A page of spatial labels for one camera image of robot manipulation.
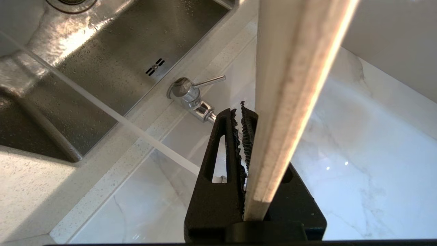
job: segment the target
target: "faucet lever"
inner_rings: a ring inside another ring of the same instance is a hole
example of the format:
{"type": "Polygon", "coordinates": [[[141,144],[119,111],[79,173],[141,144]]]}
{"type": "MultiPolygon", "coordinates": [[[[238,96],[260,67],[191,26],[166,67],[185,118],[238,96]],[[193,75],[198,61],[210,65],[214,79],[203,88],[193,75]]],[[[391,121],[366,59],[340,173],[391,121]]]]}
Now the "faucet lever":
{"type": "Polygon", "coordinates": [[[204,82],[200,82],[200,83],[194,84],[193,88],[198,89],[200,87],[204,87],[204,86],[207,86],[207,85],[210,85],[210,84],[215,84],[215,83],[223,81],[225,79],[226,79],[225,75],[218,76],[218,77],[215,77],[215,78],[212,78],[212,79],[205,80],[204,82]]]}

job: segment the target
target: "sink overflow slot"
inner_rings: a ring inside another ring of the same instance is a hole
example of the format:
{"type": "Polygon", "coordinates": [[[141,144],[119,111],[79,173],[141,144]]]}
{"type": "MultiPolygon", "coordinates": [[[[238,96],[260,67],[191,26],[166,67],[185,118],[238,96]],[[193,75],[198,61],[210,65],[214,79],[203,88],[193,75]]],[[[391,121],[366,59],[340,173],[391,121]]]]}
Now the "sink overflow slot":
{"type": "Polygon", "coordinates": [[[149,75],[149,76],[151,76],[151,75],[155,72],[155,70],[158,69],[158,67],[160,67],[162,64],[164,64],[164,62],[165,62],[165,61],[164,61],[162,58],[159,58],[159,60],[157,60],[157,61],[155,62],[155,64],[153,64],[152,67],[150,67],[150,68],[146,71],[146,74],[149,75]]]}

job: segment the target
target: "sink basin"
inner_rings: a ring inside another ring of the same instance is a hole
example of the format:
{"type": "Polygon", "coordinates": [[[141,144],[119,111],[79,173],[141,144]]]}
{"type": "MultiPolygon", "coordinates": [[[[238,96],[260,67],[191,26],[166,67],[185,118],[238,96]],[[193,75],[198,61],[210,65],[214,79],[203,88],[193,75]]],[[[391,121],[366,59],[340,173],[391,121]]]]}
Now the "sink basin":
{"type": "MultiPolygon", "coordinates": [[[[27,46],[122,115],[229,11],[213,0],[41,6],[27,46]]],[[[20,51],[0,57],[0,72],[0,145],[77,162],[116,124],[20,51]]]]}

